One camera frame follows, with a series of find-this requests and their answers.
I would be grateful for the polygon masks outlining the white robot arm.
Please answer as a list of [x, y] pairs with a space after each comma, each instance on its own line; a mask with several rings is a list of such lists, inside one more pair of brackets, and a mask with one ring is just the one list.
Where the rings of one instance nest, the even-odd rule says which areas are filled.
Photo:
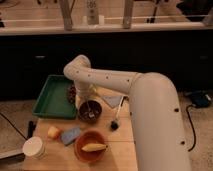
[[89, 97], [94, 85], [129, 96], [138, 171], [191, 171], [177, 90], [168, 77], [93, 69], [84, 55], [65, 65], [63, 73], [80, 97]]

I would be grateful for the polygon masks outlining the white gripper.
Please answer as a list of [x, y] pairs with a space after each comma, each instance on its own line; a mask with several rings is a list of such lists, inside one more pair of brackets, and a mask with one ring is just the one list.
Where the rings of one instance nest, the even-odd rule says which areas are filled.
[[96, 87], [90, 83], [76, 81], [75, 88], [77, 104], [81, 104], [86, 100], [93, 99], [98, 95]]

